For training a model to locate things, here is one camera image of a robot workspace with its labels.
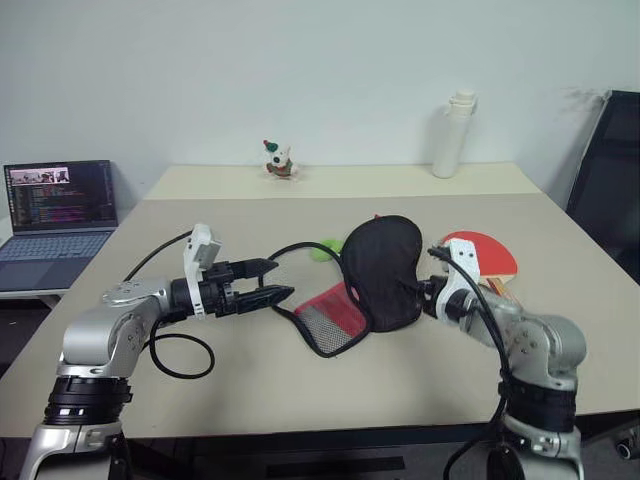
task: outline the white bracket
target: white bracket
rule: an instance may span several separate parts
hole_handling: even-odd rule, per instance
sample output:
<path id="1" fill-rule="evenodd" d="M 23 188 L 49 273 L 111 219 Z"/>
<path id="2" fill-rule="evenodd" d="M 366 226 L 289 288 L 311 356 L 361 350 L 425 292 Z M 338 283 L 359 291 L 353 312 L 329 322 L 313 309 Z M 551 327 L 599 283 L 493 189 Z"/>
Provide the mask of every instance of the white bracket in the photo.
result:
<path id="1" fill-rule="evenodd" d="M 460 265 L 475 283 L 478 283 L 478 280 L 480 280 L 480 266 L 478 265 L 478 255 L 473 242 L 460 238 L 451 238 L 445 242 L 444 247 L 449 248 L 451 259 Z M 471 290 L 471 287 L 460 275 L 460 272 L 451 266 L 448 267 L 449 277 L 447 278 L 447 283 L 436 299 L 436 317 L 447 325 L 457 326 L 456 322 L 449 319 L 445 312 L 445 307 L 455 292 L 461 289 Z"/>
<path id="2" fill-rule="evenodd" d="M 202 281 L 202 271 L 211 268 L 222 243 L 216 240 L 211 229 L 204 223 L 196 223 L 184 248 L 184 275 L 189 286 L 189 295 L 196 318 L 204 318 L 205 311 L 200 297 L 198 282 Z"/>

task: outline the green ball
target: green ball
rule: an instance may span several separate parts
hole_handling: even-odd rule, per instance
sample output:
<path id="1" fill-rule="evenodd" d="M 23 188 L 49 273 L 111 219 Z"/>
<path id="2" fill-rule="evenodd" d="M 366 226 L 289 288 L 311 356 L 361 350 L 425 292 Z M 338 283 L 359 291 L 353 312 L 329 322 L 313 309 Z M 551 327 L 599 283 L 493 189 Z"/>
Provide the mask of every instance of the green ball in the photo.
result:
<path id="1" fill-rule="evenodd" d="M 340 240 L 336 240 L 335 238 L 329 238 L 327 240 L 322 240 L 319 243 L 321 243 L 325 247 L 330 248 L 331 250 L 333 250 L 337 254 L 340 254 L 340 252 L 342 251 L 342 245 L 344 244 L 344 242 L 341 242 Z M 314 262 L 328 262 L 329 260 L 332 259 L 332 257 L 328 253 L 320 250 L 319 248 L 312 248 L 311 249 L 311 259 Z"/>

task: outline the laptop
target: laptop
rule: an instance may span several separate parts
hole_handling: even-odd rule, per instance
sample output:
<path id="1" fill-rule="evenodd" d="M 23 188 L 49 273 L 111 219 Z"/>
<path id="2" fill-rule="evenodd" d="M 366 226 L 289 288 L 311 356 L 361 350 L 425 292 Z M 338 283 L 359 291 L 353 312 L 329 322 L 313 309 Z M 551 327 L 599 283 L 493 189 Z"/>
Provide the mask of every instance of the laptop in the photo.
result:
<path id="1" fill-rule="evenodd" d="M 67 289 L 118 226 L 108 160 L 5 165 L 0 292 Z"/>

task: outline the laptop keyboard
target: laptop keyboard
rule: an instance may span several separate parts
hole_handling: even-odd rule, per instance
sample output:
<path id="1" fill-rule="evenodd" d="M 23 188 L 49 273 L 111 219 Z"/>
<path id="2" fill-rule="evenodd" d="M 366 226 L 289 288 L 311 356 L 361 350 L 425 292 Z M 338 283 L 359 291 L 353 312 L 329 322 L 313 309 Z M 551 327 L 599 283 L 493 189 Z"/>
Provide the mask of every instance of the laptop keyboard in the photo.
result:
<path id="1" fill-rule="evenodd" d="M 90 258 L 100 251 L 107 238 L 109 238 L 109 233 L 43 238 L 13 237 L 0 250 L 0 261 Z"/>

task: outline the small toy figure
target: small toy figure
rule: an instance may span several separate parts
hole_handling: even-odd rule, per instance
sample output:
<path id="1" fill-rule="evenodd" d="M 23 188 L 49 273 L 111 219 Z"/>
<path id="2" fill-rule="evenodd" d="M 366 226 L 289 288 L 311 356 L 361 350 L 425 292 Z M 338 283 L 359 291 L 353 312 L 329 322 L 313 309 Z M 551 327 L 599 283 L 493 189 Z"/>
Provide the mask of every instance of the small toy figure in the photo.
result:
<path id="1" fill-rule="evenodd" d="M 267 172 L 278 178 L 291 178 L 296 174 L 298 168 L 289 157 L 291 147 L 280 148 L 277 143 L 264 140 L 264 147 L 269 152 L 269 163 L 265 165 Z"/>

